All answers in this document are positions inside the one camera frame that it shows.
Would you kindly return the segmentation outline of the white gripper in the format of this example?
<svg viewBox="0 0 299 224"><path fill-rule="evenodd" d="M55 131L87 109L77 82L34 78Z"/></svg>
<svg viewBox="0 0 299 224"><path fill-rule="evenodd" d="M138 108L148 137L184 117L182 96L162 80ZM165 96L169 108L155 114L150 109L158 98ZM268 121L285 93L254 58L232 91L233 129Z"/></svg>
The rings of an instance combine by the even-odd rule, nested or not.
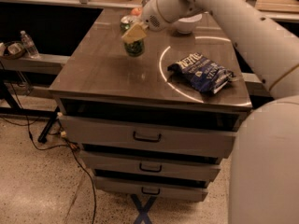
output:
<svg viewBox="0 0 299 224"><path fill-rule="evenodd" d="M149 0L143 7L141 20L151 31L161 31L186 14L186 0ZM121 40L126 44L132 44L145 38L147 26L143 22L134 23L122 35Z"/></svg>

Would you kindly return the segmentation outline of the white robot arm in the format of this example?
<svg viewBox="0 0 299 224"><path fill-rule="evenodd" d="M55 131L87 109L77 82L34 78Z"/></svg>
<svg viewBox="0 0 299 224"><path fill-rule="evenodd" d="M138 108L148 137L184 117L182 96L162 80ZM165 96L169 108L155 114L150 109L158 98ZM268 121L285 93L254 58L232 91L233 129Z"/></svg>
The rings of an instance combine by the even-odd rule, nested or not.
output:
<svg viewBox="0 0 299 224"><path fill-rule="evenodd" d="M240 126L232 151L229 224L299 224L299 38L243 0L149 0L131 43L208 12L273 100Z"/></svg>

